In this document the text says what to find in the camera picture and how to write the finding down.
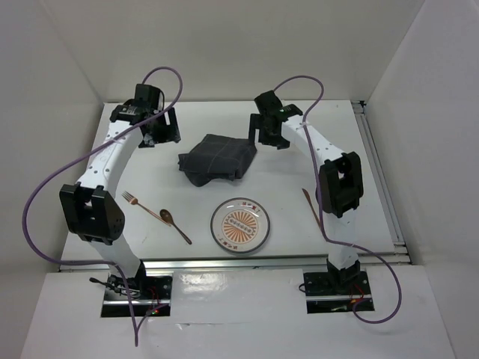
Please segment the dark grey checked cloth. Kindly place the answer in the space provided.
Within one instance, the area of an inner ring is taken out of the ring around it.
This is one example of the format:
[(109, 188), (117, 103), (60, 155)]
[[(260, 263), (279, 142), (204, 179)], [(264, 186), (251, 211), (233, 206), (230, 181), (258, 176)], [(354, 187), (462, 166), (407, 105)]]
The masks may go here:
[(188, 153), (178, 155), (179, 171), (196, 187), (212, 180), (240, 180), (257, 153), (248, 139), (207, 134)]

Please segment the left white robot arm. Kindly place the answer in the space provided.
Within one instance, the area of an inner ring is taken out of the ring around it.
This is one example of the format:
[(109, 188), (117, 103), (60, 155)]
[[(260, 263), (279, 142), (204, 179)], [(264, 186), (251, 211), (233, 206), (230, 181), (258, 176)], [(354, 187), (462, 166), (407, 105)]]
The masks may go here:
[(123, 236), (125, 215), (115, 200), (120, 177), (138, 147), (180, 141), (174, 109), (165, 114), (164, 93), (152, 85), (138, 84), (135, 96), (111, 114), (105, 148), (73, 185), (63, 185), (59, 197), (68, 229), (89, 243), (109, 262), (112, 274), (130, 298), (147, 291), (143, 262)]

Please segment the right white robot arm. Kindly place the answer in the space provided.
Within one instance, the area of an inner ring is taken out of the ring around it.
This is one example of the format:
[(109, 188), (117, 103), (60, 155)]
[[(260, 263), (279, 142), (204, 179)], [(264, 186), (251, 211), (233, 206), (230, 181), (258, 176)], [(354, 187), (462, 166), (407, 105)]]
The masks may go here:
[(320, 231), (328, 244), (326, 259), (328, 288), (346, 292), (360, 274), (356, 240), (356, 210), (364, 194), (361, 159), (330, 143), (293, 104), (284, 105), (269, 90), (254, 99), (258, 113), (250, 116), (248, 140), (278, 150), (291, 144), (312, 158), (316, 180), (315, 198), (308, 194)]

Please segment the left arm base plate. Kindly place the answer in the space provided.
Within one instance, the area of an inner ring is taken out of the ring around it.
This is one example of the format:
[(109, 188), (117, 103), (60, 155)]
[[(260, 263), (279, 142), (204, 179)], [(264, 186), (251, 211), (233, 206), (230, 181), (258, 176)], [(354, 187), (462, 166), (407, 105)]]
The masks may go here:
[[(102, 318), (123, 318), (130, 316), (126, 288), (119, 277), (109, 275), (106, 280), (90, 277), (89, 281), (104, 286)], [(135, 317), (170, 316), (172, 276), (148, 277), (141, 289), (129, 281), (132, 307)]]

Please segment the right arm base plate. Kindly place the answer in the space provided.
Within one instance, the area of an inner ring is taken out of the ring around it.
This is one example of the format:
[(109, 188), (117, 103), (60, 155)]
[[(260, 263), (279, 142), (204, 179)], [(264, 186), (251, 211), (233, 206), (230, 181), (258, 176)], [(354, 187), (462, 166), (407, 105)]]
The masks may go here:
[(305, 294), (308, 314), (375, 311), (366, 271), (361, 271), (344, 289), (333, 286), (328, 272), (305, 272), (299, 291)]

